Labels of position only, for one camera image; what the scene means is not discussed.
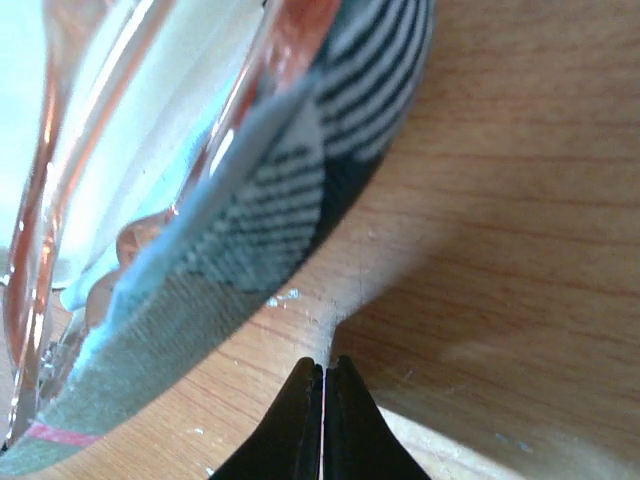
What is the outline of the brown striped glasses case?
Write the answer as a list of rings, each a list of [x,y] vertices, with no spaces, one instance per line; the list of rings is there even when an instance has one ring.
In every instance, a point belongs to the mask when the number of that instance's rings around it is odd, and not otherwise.
[[[50,297],[41,358],[65,377],[1,474],[42,471],[162,395],[285,285],[353,205],[406,118],[433,36],[430,1],[336,1],[308,69],[259,88],[213,168],[129,223],[116,267],[67,309]]]

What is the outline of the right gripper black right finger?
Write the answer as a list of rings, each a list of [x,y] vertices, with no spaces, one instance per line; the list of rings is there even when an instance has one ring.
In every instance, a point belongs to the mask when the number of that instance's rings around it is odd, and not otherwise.
[[[323,471],[336,480],[430,479],[394,436],[344,355],[326,371]]]

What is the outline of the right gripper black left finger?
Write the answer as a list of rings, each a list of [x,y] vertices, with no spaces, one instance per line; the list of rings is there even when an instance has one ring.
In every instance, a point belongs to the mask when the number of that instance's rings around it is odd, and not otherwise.
[[[300,359],[246,441],[211,480],[316,480],[323,418],[323,370]]]

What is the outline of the orange tinted sunglasses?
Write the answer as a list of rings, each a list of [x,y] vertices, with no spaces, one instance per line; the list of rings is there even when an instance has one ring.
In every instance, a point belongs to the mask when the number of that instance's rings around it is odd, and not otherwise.
[[[11,385],[5,442],[56,395],[46,380],[50,297],[103,268],[119,230],[173,165],[198,119],[206,145],[178,164],[177,203],[212,170],[259,88],[305,72],[336,1],[5,1],[43,32],[40,77],[24,91],[34,134],[1,155],[1,315]]]

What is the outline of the light blue cleaning cloth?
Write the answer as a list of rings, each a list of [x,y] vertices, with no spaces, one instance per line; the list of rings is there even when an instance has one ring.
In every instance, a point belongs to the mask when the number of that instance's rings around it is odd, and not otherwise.
[[[1,302],[67,309],[116,237],[168,207],[260,29],[263,1],[1,5]]]

